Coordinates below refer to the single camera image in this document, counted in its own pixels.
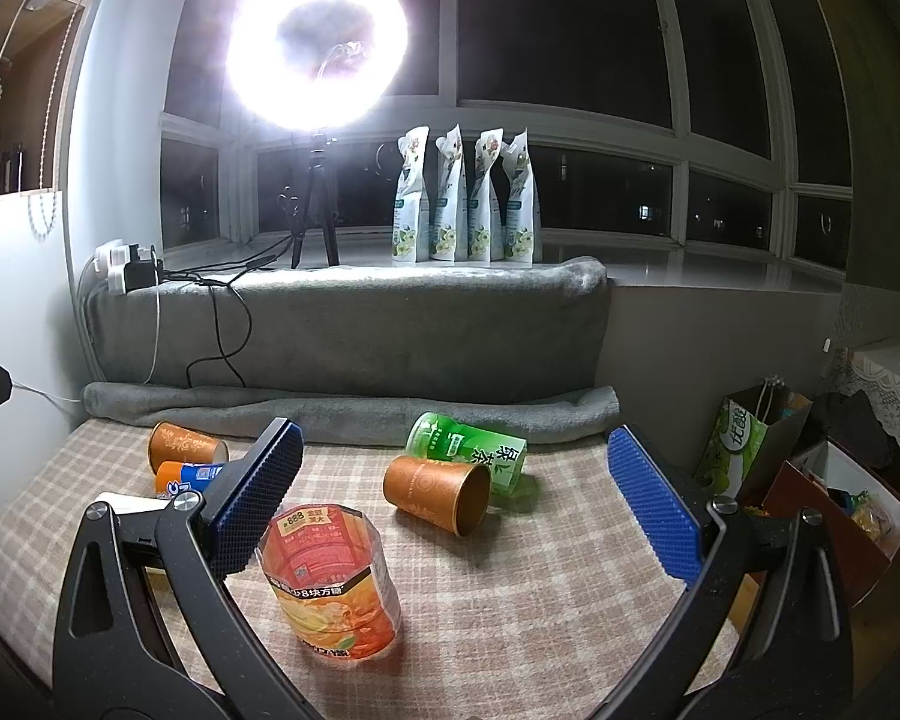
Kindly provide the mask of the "orange cut plastic bottle cup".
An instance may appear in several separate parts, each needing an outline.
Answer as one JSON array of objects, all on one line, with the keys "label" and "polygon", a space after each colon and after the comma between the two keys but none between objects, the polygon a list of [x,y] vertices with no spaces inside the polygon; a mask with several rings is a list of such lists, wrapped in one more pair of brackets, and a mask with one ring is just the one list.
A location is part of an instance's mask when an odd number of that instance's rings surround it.
[{"label": "orange cut plastic bottle cup", "polygon": [[362,512],[289,507],[269,521],[256,554],[294,634],[315,655],[372,660],[397,643],[400,600],[380,534]]}]

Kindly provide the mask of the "orange blue bottle cup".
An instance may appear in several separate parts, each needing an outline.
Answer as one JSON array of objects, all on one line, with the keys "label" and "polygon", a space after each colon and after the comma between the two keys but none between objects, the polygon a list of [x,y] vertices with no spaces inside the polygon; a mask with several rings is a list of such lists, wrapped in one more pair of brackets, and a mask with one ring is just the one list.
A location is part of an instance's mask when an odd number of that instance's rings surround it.
[{"label": "orange blue bottle cup", "polygon": [[155,495],[159,499],[172,499],[185,491],[202,493],[224,470],[224,466],[225,463],[164,461],[155,472]]}]

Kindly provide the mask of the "orange paper cup left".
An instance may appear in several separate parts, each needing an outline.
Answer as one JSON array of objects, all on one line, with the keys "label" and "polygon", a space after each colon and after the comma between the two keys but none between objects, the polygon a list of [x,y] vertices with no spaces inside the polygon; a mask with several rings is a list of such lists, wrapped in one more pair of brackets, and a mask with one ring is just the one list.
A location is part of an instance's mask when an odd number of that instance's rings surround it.
[{"label": "orange paper cup left", "polygon": [[229,460],[229,447],[217,437],[173,422],[160,421],[149,436],[148,459],[153,472],[157,472],[167,461],[214,465]]}]

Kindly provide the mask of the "orange paper cup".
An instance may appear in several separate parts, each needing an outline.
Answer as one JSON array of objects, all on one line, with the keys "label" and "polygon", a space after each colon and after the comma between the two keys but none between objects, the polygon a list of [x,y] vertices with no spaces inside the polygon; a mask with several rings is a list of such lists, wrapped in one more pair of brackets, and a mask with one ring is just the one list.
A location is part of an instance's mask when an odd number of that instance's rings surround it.
[{"label": "orange paper cup", "polygon": [[173,422],[160,421],[149,436],[148,459],[153,472],[157,472],[167,461],[214,465],[229,460],[229,447],[217,437]]},{"label": "orange paper cup", "polygon": [[386,468],[383,495],[405,514],[466,538],[486,515],[491,473],[484,465],[397,457]]}]

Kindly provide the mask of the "green tea bottle cup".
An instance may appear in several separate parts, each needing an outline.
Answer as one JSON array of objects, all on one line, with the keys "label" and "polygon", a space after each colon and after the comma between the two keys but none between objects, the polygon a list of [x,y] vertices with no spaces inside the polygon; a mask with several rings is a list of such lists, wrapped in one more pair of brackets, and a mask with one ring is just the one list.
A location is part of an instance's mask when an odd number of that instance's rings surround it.
[{"label": "green tea bottle cup", "polygon": [[493,493],[511,496],[520,483],[528,442],[448,416],[424,413],[411,427],[404,450],[411,457],[486,466]]}]

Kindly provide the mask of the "orange paper cup right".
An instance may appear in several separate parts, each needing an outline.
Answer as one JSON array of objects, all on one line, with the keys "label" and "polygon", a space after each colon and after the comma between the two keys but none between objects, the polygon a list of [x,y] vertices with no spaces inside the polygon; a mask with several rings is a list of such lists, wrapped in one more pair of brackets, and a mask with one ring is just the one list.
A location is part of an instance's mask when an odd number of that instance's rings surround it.
[{"label": "orange paper cup right", "polygon": [[386,468],[383,495],[405,514],[466,538],[486,515],[491,473],[484,465],[397,457]]}]

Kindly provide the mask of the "red gift box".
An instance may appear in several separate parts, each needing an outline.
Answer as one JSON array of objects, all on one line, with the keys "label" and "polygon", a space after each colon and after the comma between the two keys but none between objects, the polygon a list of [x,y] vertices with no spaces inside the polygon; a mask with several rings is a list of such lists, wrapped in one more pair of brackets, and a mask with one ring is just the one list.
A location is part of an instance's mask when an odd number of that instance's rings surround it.
[{"label": "red gift box", "polygon": [[898,493],[831,440],[787,460],[759,461],[738,499],[771,517],[820,512],[850,606],[877,586],[900,548]]}]

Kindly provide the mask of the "white power strip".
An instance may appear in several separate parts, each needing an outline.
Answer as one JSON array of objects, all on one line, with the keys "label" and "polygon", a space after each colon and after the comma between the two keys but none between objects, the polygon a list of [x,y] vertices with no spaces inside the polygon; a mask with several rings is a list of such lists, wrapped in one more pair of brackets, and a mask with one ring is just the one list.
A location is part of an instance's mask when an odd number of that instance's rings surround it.
[{"label": "white power strip", "polygon": [[94,270],[109,293],[128,294],[157,286],[162,277],[162,260],[153,247],[115,239],[95,249]]}]

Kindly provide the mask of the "green paper shopping bag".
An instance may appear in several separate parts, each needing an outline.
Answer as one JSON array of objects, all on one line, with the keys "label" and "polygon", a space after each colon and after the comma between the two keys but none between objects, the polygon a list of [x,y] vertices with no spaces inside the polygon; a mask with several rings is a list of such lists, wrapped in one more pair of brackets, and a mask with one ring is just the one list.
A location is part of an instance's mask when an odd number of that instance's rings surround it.
[{"label": "green paper shopping bag", "polygon": [[694,479],[709,496],[761,504],[792,457],[811,406],[780,377],[725,395]]}]

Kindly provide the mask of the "white lace cloth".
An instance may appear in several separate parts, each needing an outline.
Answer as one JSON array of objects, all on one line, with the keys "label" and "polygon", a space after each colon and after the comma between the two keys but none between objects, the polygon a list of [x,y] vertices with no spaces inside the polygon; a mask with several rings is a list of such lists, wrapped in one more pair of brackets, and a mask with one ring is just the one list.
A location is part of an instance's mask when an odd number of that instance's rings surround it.
[{"label": "white lace cloth", "polygon": [[900,338],[854,349],[848,364],[877,420],[900,447]]}]

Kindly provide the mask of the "grey rolled blanket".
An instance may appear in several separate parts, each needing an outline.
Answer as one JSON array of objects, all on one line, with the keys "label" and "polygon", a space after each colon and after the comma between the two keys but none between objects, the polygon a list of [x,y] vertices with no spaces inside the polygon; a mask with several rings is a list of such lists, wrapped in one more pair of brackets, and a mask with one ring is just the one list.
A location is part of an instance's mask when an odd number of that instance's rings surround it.
[{"label": "grey rolled blanket", "polygon": [[178,388],[153,383],[92,382],[82,390],[87,415],[134,427],[173,422],[200,433],[255,439],[276,418],[302,427],[312,444],[401,447],[424,413],[523,437],[532,445],[566,444],[622,422],[613,387],[590,388],[532,403],[486,405],[404,397],[293,394],[240,387]]}]

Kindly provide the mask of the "grey sofa backrest cushion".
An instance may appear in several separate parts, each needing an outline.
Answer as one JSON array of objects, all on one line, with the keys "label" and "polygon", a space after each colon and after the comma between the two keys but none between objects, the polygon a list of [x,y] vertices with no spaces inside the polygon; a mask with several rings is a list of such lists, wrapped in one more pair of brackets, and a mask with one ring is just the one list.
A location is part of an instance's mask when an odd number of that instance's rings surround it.
[{"label": "grey sofa backrest cushion", "polygon": [[87,301],[105,379],[510,405],[593,387],[611,285],[560,265],[330,266]]}]

